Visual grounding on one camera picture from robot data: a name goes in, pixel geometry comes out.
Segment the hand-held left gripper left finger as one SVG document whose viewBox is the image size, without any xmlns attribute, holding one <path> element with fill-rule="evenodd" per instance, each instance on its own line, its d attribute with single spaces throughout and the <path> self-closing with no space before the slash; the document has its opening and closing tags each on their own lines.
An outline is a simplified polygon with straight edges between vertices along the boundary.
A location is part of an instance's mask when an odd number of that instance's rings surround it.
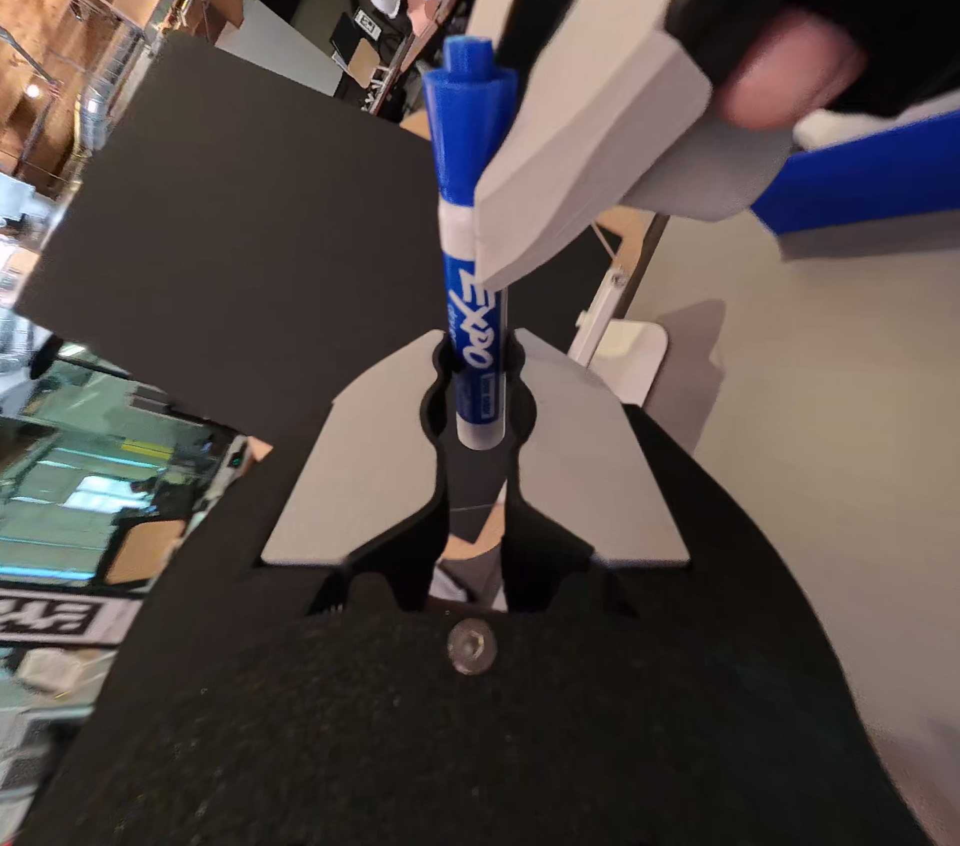
<svg viewBox="0 0 960 846">
<path fill-rule="evenodd" d="M 447 336 L 438 329 L 362 372 L 332 402 L 261 558 L 346 566 L 427 511 L 444 483 Z"/>
</svg>

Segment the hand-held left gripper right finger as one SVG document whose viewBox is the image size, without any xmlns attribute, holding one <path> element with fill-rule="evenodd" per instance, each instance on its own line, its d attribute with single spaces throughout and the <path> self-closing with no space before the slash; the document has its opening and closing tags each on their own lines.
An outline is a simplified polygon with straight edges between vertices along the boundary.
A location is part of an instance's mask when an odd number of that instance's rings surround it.
<svg viewBox="0 0 960 846">
<path fill-rule="evenodd" d="M 686 566 L 690 552 L 618 397 L 530 330 L 510 339 L 507 561 Z"/>
</svg>

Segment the blue whiteboard marker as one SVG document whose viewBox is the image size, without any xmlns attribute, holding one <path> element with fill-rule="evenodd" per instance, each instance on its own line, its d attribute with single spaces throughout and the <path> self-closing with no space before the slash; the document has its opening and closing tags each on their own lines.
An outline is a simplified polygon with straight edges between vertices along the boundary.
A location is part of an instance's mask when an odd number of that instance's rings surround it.
<svg viewBox="0 0 960 846">
<path fill-rule="evenodd" d="M 477 273 L 475 190 L 517 108 L 518 77 L 496 64 L 487 38 L 451 36 L 442 67 L 423 80 L 438 184 L 438 235 L 453 350 L 456 428 L 484 451 L 505 435 L 507 292 Z"/>
</svg>

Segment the blue plastic bin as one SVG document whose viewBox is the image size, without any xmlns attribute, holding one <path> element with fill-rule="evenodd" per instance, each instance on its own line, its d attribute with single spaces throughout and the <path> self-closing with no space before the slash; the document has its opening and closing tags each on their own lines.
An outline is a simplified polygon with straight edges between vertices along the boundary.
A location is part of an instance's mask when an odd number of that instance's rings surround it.
<svg viewBox="0 0 960 846">
<path fill-rule="evenodd" d="M 791 156 L 751 212 L 774 235 L 959 209 L 959 112 Z"/>
</svg>

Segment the person's right hand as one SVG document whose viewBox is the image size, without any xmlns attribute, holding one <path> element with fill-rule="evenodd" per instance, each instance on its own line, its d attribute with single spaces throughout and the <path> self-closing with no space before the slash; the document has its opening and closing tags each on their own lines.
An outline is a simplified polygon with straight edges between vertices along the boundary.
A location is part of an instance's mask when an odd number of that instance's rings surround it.
<svg viewBox="0 0 960 846">
<path fill-rule="evenodd" d="M 854 84 L 867 63 L 866 53 L 840 27 L 809 12 L 786 10 L 717 90 L 717 114 L 748 131 L 791 129 Z"/>
</svg>

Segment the wood-framed black board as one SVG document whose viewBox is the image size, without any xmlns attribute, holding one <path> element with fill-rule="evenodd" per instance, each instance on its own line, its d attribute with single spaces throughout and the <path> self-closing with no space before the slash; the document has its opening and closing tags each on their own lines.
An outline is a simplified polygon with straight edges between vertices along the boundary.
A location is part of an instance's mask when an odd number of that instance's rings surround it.
<svg viewBox="0 0 960 846">
<path fill-rule="evenodd" d="M 427 140 L 174 33 L 15 302 L 272 446 L 447 328 Z"/>
</svg>

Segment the framed black-white marker sign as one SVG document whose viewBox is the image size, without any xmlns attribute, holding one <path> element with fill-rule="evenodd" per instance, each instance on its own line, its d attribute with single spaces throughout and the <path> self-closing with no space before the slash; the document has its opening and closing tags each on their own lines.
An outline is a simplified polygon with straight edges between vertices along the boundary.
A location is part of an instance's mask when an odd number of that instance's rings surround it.
<svg viewBox="0 0 960 846">
<path fill-rule="evenodd" d="M 1 645 L 118 645 L 141 605 L 139 599 L 2 588 Z"/>
</svg>

